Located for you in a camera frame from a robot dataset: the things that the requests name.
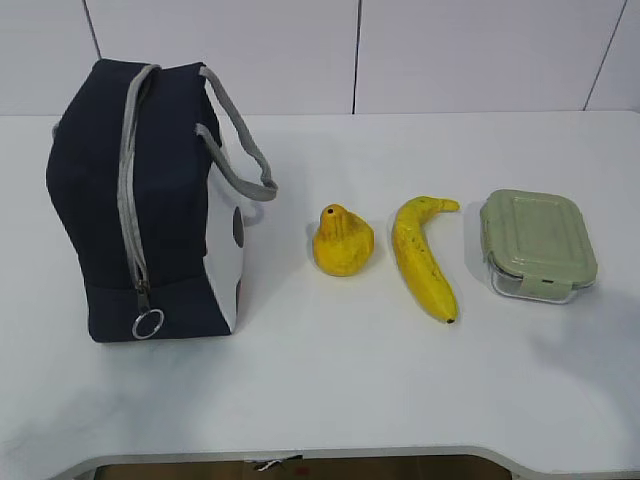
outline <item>navy blue bag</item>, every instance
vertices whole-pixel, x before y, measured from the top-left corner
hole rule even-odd
[[[262,185],[231,169],[207,80]],[[78,253],[95,341],[233,331],[244,243],[238,194],[268,201],[277,186],[206,66],[98,61],[55,129],[47,188]]]

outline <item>glass food container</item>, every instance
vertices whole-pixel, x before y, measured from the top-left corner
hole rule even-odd
[[[582,214],[571,200],[497,190],[480,216],[482,250],[497,293],[567,303],[595,282],[598,265]]]

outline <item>insulated bag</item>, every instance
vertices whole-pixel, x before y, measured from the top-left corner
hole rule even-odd
[[[262,184],[231,168],[206,82]],[[277,185],[209,68],[98,61],[54,129],[46,177],[78,254],[96,342],[233,332],[239,196],[269,201]]]

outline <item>floor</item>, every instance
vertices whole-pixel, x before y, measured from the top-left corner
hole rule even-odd
[[[511,480],[508,470],[473,456],[288,460],[266,471],[244,462],[116,465],[95,480]]]

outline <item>metal ring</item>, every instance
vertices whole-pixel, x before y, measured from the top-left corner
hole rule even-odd
[[[153,327],[153,330],[151,330],[150,334],[148,335],[138,334],[138,327],[140,326],[140,322],[142,322],[142,320],[144,320],[148,315],[151,315],[152,313],[158,314],[158,323],[156,324],[155,327]],[[131,333],[133,334],[133,337],[136,340],[146,340],[147,338],[151,338],[156,333],[158,333],[158,330],[160,330],[160,327],[162,327],[163,323],[164,323],[164,312],[159,308],[153,308],[151,310],[147,310],[146,312],[138,315],[138,318],[136,318],[136,321],[133,322],[133,327],[131,327]]]

